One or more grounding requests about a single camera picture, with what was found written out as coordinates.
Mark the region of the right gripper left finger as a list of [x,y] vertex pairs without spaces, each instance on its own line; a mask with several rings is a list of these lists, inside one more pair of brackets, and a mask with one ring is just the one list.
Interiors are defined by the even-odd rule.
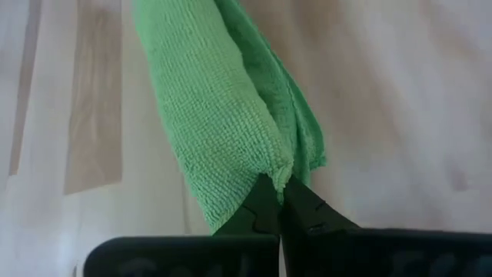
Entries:
[[278,235],[280,210],[271,178],[261,174],[233,216],[214,235]]

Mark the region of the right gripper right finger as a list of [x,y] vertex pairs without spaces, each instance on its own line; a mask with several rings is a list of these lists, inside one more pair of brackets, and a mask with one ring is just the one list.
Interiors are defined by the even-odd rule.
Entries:
[[283,212],[295,226],[309,235],[358,228],[294,176],[284,188]]

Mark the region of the green microfiber towel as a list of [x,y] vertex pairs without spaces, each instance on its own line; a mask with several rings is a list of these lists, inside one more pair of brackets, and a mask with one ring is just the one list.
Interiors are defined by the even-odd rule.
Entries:
[[216,232],[259,175],[277,193],[326,162],[302,91],[238,0],[134,0],[158,113]]

